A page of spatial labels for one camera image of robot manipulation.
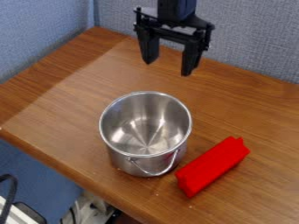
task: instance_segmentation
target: red block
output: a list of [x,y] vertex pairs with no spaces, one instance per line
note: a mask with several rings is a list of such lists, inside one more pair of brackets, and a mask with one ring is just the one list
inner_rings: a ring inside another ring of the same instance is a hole
[[176,173],[179,187],[191,198],[250,153],[243,139],[224,139]]

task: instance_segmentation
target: stainless steel pot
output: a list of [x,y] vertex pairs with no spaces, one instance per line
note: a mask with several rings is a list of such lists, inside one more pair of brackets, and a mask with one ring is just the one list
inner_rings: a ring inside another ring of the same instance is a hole
[[191,130],[190,110],[159,92],[124,95],[99,120],[114,166],[139,177],[160,176],[179,164]]

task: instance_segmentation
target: table surface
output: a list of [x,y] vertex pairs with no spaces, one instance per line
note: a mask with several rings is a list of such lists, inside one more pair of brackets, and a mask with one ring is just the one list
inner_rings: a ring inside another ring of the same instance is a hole
[[[0,136],[143,223],[299,221],[299,86],[204,59],[180,76],[162,47],[151,65],[136,40],[92,28],[0,86]],[[251,154],[192,199],[174,172],[136,178],[111,166],[99,116],[120,95],[178,97],[194,127],[179,168],[226,137]]]

